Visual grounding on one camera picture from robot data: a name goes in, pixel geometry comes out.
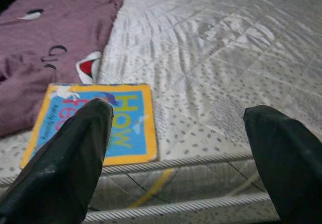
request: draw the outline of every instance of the book cover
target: book cover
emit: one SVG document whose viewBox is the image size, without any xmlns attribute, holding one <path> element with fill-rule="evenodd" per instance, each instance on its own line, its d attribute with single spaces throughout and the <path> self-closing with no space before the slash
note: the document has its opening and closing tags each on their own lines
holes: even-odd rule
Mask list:
<svg viewBox="0 0 322 224">
<path fill-rule="evenodd" d="M 24 168 L 36 151 L 86 102 L 100 98 L 114 111 L 104 166 L 134 164 L 156 158 L 151 91 L 148 85 L 50 84 L 31 140 L 21 162 Z"/>
</svg>

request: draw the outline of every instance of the cartoon bird illustration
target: cartoon bird illustration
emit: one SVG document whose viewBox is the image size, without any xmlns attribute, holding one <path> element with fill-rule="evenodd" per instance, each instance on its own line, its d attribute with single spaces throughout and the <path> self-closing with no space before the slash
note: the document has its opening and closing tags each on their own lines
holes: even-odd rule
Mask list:
<svg viewBox="0 0 322 224">
<path fill-rule="evenodd" d="M 77 100 L 77 98 L 80 98 L 79 94 L 76 92 L 69 91 L 70 86 L 59 86 L 56 92 L 53 92 L 50 96 L 51 99 L 54 97 L 62 97 L 64 99 L 68 99 L 69 97 L 72 97 L 74 101 Z"/>
<path fill-rule="evenodd" d="M 119 102 L 116 101 L 116 98 L 114 95 L 108 93 L 108 92 L 101 92 L 105 97 L 102 99 L 108 103 L 111 103 L 114 106 L 119 106 Z"/>
<path fill-rule="evenodd" d="M 141 126 L 144 123 L 144 120 L 147 118 L 148 116 L 140 116 L 139 120 L 137 122 L 135 122 L 135 124 L 133 125 L 133 130 L 134 132 L 139 135 L 141 132 Z"/>
</svg>

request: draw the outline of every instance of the yellow book border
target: yellow book border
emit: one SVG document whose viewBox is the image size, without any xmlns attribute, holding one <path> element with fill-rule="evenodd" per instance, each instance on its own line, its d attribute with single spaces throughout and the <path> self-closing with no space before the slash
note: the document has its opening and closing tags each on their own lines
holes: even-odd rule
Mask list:
<svg viewBox="0 0 322 224">
<path fill-rule="evenodd" d="M 40 132 L 41 125 L 46 117 L 46 114 L 50 106 L 50 96 L 56 90 L 59 84 L 50 84 L 42 108 L 39 112 L 36 124 L 33 128 L 30 143 L 25 151 L 24 157 L 21 161 L 21 168 L 24 168 L 31 158 L 32 152 L 37 145 L 37 140 Z M 145 163 L 156 158 L 156 138 L 155 138 L 155 126 L 153 120 L 152 110 L 152 97 L 149 85 L 70 85 L 70 91 L 72 92 L 130 92 L 130 91 L 142 91 L 144 114 L 146 116 L 144 120 L 144 135 L 146 144 L 145 155 L 127 155 L 119 157 L 105 157 L 103 165 L 123 165 L 123 164 L 135 164 Z"/>
</svg>

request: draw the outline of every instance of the white feather print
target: white feather print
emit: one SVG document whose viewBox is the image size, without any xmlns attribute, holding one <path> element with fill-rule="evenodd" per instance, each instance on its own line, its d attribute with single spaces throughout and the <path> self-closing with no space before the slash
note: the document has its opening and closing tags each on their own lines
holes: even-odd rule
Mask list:
<svg viewBox="0 0 322 224">
<path fill-rule="evenodd" d="M 41 13 L 36 12 L 36 13 L 32 13 L 32 14 L 26 14 L 23 17 L 18 17 L 18 19 L 23 19 L 23 20 L 33 20 L 33 19 L 37 19 L 41 16 Z"/>
</svg>

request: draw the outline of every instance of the mattress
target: mattress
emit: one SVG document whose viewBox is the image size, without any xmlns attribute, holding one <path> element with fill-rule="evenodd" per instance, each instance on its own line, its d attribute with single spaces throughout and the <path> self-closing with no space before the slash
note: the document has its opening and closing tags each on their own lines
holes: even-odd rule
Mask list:
<svg viewBox="0 0 322 224">
<path fill-rule="evenodd" d="M 322 0 L 125 0 L 100 84 L 148 83 L 158 160 L 103 169 L 85 222 L 277 219 L 243 113 L 265 104 L 322 130 Z M 0 183 L 30 132 L 0 140 Z"/>
</svg>

